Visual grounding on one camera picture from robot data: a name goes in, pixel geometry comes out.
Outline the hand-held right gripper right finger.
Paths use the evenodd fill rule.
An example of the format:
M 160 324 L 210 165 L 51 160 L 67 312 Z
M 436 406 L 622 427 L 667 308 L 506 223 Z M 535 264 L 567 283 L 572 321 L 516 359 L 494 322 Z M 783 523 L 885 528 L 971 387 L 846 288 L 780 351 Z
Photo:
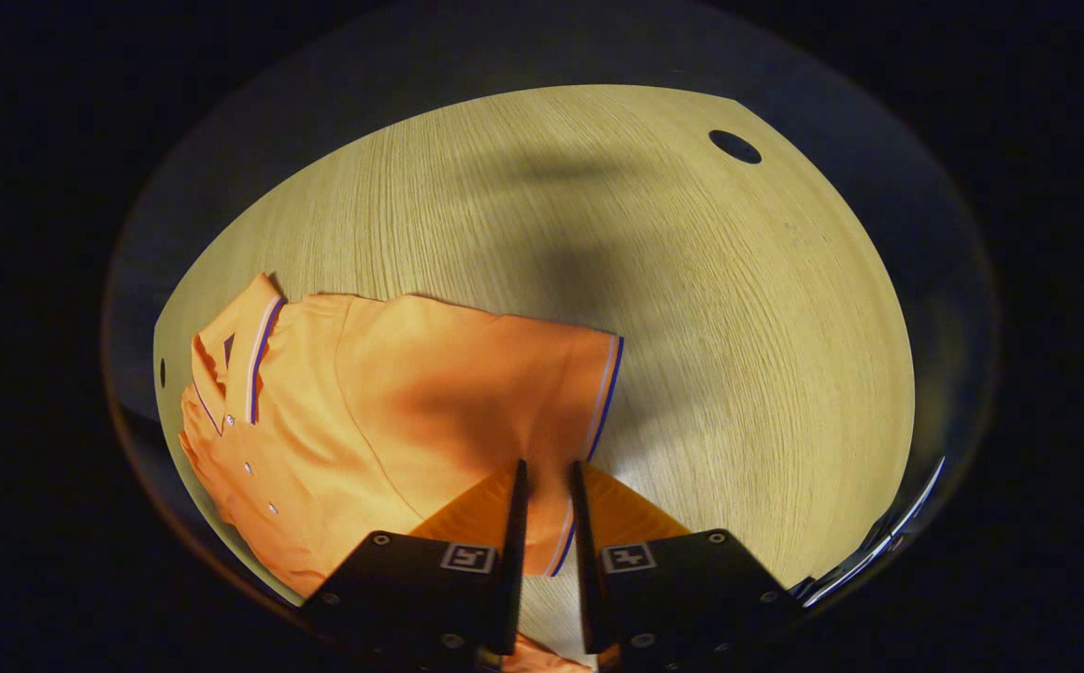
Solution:
M 599 669 L 754 669 L 800 604 L 724 528 L 691 531 L 599 468 L 569 468 L 583 642 Z

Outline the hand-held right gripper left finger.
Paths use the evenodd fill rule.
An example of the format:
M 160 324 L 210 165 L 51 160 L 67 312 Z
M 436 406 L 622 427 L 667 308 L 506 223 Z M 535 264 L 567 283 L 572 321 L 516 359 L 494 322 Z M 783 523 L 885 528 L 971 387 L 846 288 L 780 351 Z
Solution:
M 371 532 L 307 598 L 307 630 L 361 669 L 500 668 L 520 612 L 528 466 L 493 482 L 507 492 L 495 544 Z

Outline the orange T-shirt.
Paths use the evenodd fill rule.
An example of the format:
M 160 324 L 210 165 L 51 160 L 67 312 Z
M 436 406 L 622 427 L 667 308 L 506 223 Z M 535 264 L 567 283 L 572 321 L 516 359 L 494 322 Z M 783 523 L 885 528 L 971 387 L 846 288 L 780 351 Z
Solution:
M 191 341 L 179 443 L 219 519 L 307 599 L 367 533 L 493 546 L 517 463 L 526 578 L 575 539 L 624 341 L 422 295 L 291 303 L 264 274 Z

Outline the chrome metal frame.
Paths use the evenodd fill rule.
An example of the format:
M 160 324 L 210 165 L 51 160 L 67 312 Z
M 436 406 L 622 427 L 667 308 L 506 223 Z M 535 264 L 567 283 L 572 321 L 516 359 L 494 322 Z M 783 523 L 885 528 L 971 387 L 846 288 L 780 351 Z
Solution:
M 837 588 L 841 588 L 842 585 L 862 575 L 880 555 L 892 551 L 898 542 L 904 539 L 908 525 L 913 523 L 922 512 L 922 507 L 931 497 L 935 483 L 945 470 L 946 463 L 945 457 L 935 461 L 934 468 L 928 474 L 925 486 L 903 507 L 888 508 L 888 512 L 885 512 L 883 516 L 879 517 L 875 525 L 872 525 L 863 544 L 844 562 L 838 564 L 818 580 L 812 580 L 810 583 L 803 580 L 797 585 L 793 593 L 795 599 L 799 600 L 804 609 L 811 609 L 825 597 L 833 596 Z

